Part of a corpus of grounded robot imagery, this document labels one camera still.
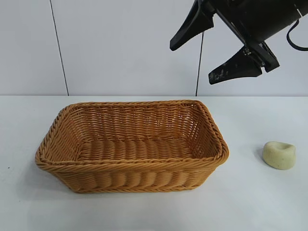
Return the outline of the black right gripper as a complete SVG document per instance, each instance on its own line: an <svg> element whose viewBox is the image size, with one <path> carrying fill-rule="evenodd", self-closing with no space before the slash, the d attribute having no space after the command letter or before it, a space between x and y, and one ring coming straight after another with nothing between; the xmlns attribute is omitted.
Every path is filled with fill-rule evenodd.
<svg viewBox="0 0 308 231"><path fill-rule="evenodd" d="M302 17L300 0L195 0L169 48L177 50L214 27L217 14L243 43L228 61L208 74L211 85L243 77L258 77L280 66L265 41Z"/></svg>

